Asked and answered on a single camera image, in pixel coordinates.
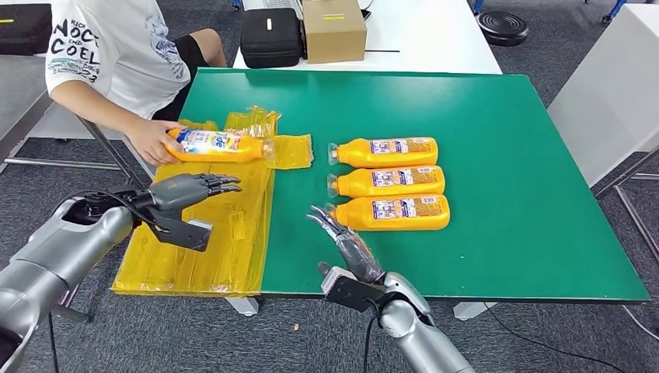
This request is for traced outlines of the person's right hand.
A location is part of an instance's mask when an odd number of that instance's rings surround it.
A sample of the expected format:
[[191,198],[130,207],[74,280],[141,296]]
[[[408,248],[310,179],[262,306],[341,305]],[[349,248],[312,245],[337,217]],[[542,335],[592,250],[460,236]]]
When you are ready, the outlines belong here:
[[124,134],[144,160],[154,166],[160,166],[180,162],[171,150],[181,152],[181,145],[169,135],[169,131],[185,128],[175,121],[140,119]]

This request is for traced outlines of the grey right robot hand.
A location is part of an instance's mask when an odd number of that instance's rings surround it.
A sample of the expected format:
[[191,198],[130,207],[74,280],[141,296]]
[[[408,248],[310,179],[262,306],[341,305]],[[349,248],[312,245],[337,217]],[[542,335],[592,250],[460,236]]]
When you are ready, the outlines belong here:
[[329,212],[312,205],[306,215],[316,222],[335,242],[349,270],[359,281],[382,284],[385,271],[365,241],[350,227],[340,224]]

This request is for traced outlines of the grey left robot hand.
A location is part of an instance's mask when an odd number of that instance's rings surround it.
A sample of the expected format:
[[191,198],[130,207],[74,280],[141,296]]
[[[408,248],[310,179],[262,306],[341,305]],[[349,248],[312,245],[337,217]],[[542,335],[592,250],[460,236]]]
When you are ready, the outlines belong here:
[[194,206],[222,193],[240,192],[240,180],[223,174],[179,174],[154,183],[148,188],[155,209],[178,211]]

